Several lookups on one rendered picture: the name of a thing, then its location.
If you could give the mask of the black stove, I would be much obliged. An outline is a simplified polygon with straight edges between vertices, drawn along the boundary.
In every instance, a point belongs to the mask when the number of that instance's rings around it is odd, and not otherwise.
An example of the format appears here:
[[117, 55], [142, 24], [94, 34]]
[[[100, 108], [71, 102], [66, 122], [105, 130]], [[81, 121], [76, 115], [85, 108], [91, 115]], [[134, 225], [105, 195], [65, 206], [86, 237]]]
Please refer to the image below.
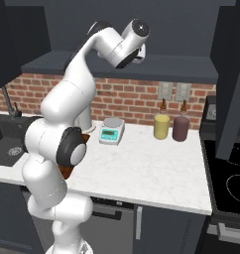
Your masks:
[[[205, 99], [199, 128], [212, 213], [209, 224], [240, 229], [240, 128], [228, 160], [215, 158], [216, 96]], [[240, 254], [240, 244], [220, 241], [207, 229], [200, 254]]]

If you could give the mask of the dark grey base cabinet door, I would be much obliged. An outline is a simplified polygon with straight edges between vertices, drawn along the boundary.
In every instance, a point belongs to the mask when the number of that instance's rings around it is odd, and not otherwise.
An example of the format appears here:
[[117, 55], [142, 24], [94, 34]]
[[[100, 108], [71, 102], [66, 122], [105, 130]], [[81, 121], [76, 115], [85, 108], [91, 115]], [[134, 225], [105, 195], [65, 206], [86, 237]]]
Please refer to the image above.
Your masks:
[[[143, 206], [140, 240], [135, 239], [138, 206]], [[207, 223], [207, 215], [135, 204], [133, 254], [199, 254]]]

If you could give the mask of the black tap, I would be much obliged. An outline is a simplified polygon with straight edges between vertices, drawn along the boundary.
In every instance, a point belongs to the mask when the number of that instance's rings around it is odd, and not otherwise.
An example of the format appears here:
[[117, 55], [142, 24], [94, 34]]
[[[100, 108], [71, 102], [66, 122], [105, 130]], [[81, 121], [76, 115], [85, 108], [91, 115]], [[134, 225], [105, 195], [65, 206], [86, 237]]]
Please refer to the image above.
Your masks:
[[12, 107], [12, 104], [11, 104], [9, 94], [7, 92], [6, 87], [2, 86], [1, 89], [3, 91], [3, 95], [4, 95], [4, 98], [5, 98], [6, 104], [7, 104], [7, 109], [8, 109], [9, 114], [12, 117], [21, 117], [22, 112], [18, 109], [17, 103], [14, 103], [15, 107]]

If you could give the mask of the grey dishwasher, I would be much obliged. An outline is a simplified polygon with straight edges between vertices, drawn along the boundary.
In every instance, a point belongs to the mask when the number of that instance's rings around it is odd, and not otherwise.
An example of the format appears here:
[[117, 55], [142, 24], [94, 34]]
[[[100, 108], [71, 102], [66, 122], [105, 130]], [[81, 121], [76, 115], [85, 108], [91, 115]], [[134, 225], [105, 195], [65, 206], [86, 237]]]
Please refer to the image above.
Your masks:
[[91, 217], [80, 225], [84, 240], [93, 254], [132, 254], [134, 205], [129, 202], [92, 197], [96, 205], [111, 206], [122, 212], [120, 220]]

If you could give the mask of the grey wall outlet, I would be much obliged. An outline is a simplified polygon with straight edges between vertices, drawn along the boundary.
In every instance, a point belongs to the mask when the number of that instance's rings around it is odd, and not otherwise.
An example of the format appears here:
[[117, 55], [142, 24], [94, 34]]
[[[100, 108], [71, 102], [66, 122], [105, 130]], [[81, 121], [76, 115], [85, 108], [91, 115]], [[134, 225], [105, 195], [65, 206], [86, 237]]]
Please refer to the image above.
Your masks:
[[189, 101], [190, 91], [191, 91], [190, 83], [179, 82], [176, 88], [175, 101]]
[[173, 84], [171, 82], [159, 82], [158, 88], [158, 98], [162, 100], [171, 100], [172, 99], [172, 91], [173, 91]]

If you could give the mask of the yellow sauce bottle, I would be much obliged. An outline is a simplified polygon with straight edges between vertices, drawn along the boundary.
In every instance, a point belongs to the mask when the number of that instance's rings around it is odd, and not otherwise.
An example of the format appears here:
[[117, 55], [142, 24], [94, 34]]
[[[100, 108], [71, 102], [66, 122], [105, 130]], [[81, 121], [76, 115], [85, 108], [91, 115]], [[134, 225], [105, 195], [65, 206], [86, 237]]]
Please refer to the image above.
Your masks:
[[167, 112], [166, 100], [163, 99], [159, 113], [154, 117], [154, 137], [164, 140], [168, 137], [170, 117]]

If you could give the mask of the dark grey base cabinet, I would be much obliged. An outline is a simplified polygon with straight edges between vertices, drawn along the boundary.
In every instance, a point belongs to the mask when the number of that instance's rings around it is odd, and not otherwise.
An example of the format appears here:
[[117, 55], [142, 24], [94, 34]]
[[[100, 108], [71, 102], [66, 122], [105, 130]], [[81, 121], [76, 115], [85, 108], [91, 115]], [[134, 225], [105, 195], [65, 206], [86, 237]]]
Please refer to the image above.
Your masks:
[[5, 183], [0, 183], [0, 247], [44, 254], [20, 187]]

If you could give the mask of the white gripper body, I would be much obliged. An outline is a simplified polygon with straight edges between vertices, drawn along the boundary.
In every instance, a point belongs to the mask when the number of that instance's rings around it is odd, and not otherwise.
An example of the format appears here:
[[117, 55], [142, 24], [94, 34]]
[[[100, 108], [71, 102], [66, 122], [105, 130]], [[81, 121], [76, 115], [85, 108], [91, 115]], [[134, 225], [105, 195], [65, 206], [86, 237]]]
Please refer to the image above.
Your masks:
[[140, 64], [145, 59], [145, 56], [146, 56], [146, 45], [143, 45], [140, 48], [137, 56], [134, 58], [134, 63]]

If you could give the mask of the dark red sauce bottle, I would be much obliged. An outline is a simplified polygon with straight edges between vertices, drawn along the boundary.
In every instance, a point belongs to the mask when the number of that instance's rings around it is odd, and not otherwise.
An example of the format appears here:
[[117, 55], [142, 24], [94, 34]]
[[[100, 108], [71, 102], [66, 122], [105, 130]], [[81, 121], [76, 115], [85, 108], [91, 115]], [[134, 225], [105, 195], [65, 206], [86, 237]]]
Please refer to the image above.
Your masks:
[[180, 109], [180, 114], [174, 119], [173, 139], [178, 142], [183, 142], [188, 133], [189, 117], [187, 115], [186, 101], [183, 102]]

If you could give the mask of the black sink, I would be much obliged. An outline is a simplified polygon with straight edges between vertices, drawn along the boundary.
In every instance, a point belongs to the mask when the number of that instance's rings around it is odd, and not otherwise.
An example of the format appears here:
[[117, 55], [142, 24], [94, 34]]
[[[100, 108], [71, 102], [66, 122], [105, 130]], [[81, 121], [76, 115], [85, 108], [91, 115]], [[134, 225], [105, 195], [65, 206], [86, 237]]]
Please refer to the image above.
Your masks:
[[0, 114], [0, 166], [13, 167], [23, 156], [24, 135], [36, 119], [38, 116], [12, 117]]

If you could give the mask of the dark grey wall cabinet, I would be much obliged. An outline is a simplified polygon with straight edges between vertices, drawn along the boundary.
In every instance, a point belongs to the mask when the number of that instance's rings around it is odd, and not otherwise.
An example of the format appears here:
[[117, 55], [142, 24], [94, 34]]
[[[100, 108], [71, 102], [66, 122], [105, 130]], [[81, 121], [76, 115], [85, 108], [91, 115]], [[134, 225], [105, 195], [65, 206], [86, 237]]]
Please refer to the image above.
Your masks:
[[4, 0], [8, 7], [40, 6], [45, 11], [51, 50], [22, 66], [25, 73], [61, 74], [65, 61], [91, 25], [108, 21], [121, 33], [135, 18], [150, 36], [142, 63], [113, 68], [92, 52], [86, 57], [95, 77], [214, 84], [210, 52], [219, 11], [236, 0]]

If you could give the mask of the brown wooden tray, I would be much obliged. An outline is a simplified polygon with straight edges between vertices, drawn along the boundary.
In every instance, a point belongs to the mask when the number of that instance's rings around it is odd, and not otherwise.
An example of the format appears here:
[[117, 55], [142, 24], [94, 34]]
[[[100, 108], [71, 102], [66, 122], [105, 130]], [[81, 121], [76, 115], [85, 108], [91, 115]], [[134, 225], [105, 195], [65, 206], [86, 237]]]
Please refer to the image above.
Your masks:
[[[84, 142], [87, 142], [89, 140], [89, 135], [88, 134], [82, 134], [82, 139], [84, 140]], [[73, 166], [65, 167], [65, 166], [59, 165], [59, 169], [60, 169], [60, 172], [61, 172], [63, 178], [65, 180], [67, 180], [70, 177], [70, 175], [73, 171]]]

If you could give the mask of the white digital kitchen scale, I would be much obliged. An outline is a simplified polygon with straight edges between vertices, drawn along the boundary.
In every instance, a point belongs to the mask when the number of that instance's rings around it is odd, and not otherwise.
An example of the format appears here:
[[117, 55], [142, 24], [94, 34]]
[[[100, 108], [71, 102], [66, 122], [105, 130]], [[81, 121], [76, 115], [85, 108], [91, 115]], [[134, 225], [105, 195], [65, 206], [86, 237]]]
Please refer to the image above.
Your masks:
[[105, 118], [99, 130], [99, 142], [118, 145], [125, 130], [125, 121], [120, 118]]

